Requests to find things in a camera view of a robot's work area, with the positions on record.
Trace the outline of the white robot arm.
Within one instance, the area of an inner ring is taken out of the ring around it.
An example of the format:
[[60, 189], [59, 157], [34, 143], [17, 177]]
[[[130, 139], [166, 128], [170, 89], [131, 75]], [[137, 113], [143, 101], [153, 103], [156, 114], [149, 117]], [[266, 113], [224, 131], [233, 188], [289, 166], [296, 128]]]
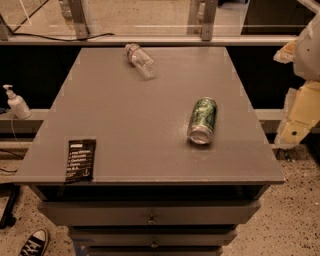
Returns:
[[298, 145], [320, 121], [320, 13], [300, 35], [276, 52], [279, 63], [293, 63], [294, 74], [305, 80], [299, 89], [290, 88], [285, 97], [284, 117], [274, 144], [281, 149]]

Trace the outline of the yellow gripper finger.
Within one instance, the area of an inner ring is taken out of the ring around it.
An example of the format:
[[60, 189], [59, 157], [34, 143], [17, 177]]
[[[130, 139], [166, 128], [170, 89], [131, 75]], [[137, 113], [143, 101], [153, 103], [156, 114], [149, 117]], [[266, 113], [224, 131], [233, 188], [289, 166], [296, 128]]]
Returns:
[[320, 82], [306, 81], [299, 89], [290, 88], [283, 113], [276, 144], [298, 145], [320, 121]]

